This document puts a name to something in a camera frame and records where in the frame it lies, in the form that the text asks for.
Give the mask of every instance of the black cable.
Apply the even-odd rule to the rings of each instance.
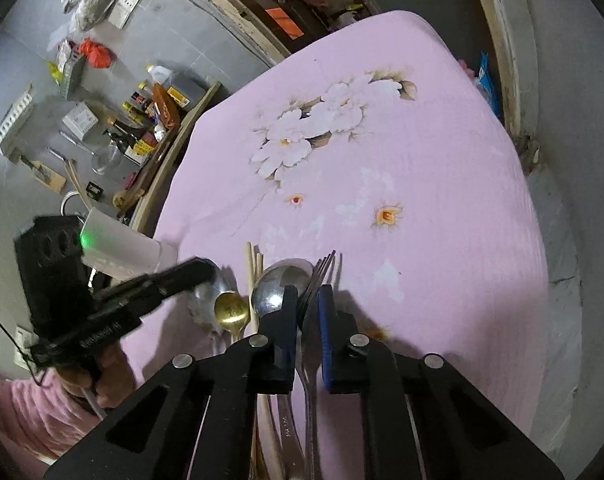
[[[37,386],[39,386],[41,388],[42,384],[44,383],[44,379],[46,378],[46,372],[47,372],[47,370],[45,370],[44,373],[41,375],[41,377],[39,379],[37,379],[35,377],[35,372],[33,371],[33,368],[31,368],[31,366],[30,366],[30,364],[32,362],[31,357],[28,354],[24,353],[24,351],[19,347],[19,345],[13,339],[13,336],[10,335],[10,333],[8,332],[8,330],[6,330],[4,328],[4,326],[2,325],[1,322],[0,322],[0,328],[2,329],[2,332],[6,334],[6,337],[8,337],[8,339],[10,339],[10,342],[13,343],[13,345],[15,345],[15,348],[18,350],[19,354],[22,356],[22,359],[24,359],[24,362],[26,363],[26,366],[28,367],[28,371],[30,372],[30,376],[35,381],[35,384],[37,384]]]

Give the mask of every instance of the electrical outlet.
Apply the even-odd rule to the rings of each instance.
[[[35,334],[31,331],[22,328],[21,326],[16,327],[15,329],[15,343],[21,348],[21,351],[26,355],[30,355],[30,351],[28,348],[35,343]],[[15,364],[21,366],[28,370],[28,365],[24,361],[24,358],[21,356],[19,351],[15,348]]]

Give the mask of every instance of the pink sleeve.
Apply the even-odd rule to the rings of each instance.
[[[98,423],[72,400],[53,371],[40,388],[32,380],[0,378],[0,433],[30,452],[57,458]]]

